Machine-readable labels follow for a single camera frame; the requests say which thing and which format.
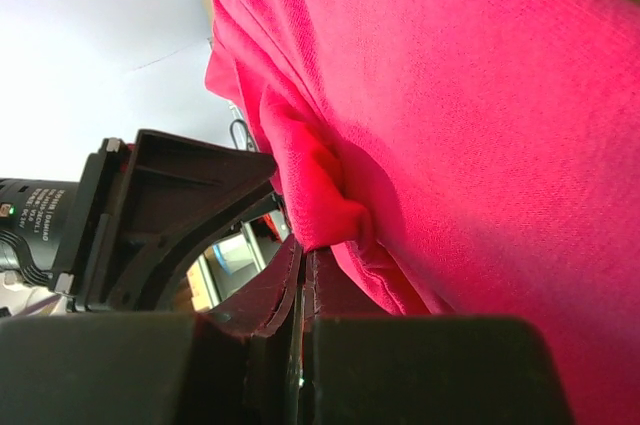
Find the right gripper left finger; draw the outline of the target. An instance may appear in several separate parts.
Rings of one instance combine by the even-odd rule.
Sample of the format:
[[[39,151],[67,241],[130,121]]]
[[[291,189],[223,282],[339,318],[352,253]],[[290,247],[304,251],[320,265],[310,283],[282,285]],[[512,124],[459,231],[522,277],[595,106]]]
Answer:
[[[296,313],[304,254],[294,238],[207,313],[6,318],[5,424],[294,424]]]

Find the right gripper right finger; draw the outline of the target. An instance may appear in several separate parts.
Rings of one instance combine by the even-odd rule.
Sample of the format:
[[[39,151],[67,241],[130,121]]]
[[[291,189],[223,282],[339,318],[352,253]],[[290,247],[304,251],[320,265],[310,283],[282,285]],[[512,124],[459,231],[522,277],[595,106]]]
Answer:
[[[393,316],[306,258],[304,424],[572,424],[550,351],[508,316]]]

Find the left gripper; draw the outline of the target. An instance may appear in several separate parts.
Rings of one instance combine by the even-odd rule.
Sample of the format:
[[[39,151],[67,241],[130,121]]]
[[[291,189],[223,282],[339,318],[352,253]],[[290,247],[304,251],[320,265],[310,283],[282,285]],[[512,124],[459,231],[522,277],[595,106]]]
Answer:
[[[170,308],[204,248],[272,191],[274,159],[154,130],[87,158],[48,282],[74,312]]]

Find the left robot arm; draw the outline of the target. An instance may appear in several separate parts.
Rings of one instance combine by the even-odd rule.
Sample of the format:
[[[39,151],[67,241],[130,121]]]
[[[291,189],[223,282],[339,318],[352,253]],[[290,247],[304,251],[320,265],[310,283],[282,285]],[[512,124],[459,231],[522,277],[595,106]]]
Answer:
[[[275,170],[269,155],[155,130],[108,138],[77,182],[2,180],[1,268],[78,312],[167,310]]]

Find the pink t shirt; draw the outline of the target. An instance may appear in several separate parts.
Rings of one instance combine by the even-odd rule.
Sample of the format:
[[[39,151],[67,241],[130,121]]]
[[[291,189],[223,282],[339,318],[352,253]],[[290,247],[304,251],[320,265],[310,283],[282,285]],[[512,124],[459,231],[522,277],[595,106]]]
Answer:
[[[639,420],[639,7],[212,0],[206,85],[306,250],[394,314],[509,314],[580,424]]]

